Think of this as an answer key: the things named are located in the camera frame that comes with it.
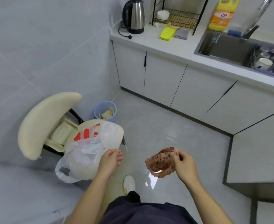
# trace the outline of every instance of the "kitchen cabinet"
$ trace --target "kitchen cabinet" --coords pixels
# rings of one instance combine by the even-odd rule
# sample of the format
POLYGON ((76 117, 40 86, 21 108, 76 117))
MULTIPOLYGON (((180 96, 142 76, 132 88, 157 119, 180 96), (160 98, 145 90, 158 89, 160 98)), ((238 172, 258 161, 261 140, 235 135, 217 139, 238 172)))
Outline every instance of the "kitchen cabinet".
POLYGON ((170 107, 186 67, 147 52, 144 96, 170 107))
POLYGON ((200 119, 235 82, 188 65, 170 107, 200 119))
POLYGON ((120 86, 144 95, 146 51, 113 41, 120 86))
POLYGON ((274 223, 274 203, 258 202, 256 224, 274 223))
POLYGON ((272 114, 274 114, 273 93, 236 82, 201 121, 236 134, 272 114))
POLYGON ((227 182, 274 182, 274 115, 234 135, 227 182))

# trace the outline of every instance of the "person's left hand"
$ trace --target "person's left hand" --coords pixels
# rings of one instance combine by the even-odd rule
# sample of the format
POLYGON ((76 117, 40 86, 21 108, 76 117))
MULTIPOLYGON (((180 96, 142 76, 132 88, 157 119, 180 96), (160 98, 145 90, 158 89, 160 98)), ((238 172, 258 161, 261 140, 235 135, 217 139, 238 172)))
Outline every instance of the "person's left hand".
POLYGON ((123 160, 123 157, 120 149, 109 149, 101 157, 96 176, 108 181, 116 167, 120 165, 121 160, 123 160))

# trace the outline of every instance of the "white shoe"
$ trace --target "white shoe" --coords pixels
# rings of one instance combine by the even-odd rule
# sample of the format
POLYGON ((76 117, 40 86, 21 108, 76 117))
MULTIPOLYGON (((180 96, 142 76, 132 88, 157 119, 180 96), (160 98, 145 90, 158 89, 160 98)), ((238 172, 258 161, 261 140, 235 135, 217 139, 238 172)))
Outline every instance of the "white shoe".
POLYGON ((127 195, 131 191, 136 190, 135 180, 131 175, 126 175, 124 177, 124 182, 122 183, 122 190, 124 194, 127 195))

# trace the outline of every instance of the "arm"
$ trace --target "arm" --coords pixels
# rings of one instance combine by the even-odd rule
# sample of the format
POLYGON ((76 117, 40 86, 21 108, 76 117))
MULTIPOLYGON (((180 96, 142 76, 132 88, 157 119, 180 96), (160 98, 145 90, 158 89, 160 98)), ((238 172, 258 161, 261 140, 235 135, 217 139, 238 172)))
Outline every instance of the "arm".
POLYGON ((122 160, 120 149, 109 149, 101 157, 98 173, 76 205, 66 224, 94 224, 109 178, 122 160))
POLYGON ((201 185, 193 158, 185 151, 179 150, 178 153, 182 161, 174 152, 171 153, 176 173, 189 190, 202 222, 204 224, 233 224, 223 209, 201 185))

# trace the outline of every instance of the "forearm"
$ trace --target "forearm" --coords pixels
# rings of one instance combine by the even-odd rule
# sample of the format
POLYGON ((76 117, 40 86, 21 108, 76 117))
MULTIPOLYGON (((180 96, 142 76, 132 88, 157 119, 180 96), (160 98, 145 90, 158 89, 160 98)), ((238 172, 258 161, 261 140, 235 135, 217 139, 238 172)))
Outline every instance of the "forearm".
POLYGON ((231 219, 226 215, 223 209, 211 197, 200 182, 189 185, 188 188, 199 215, 204 224, 231 224, 231 219))
POLYGON ((106 186, 107 180, 96 176, 68 217, 66 224, 94 224, 106 186))

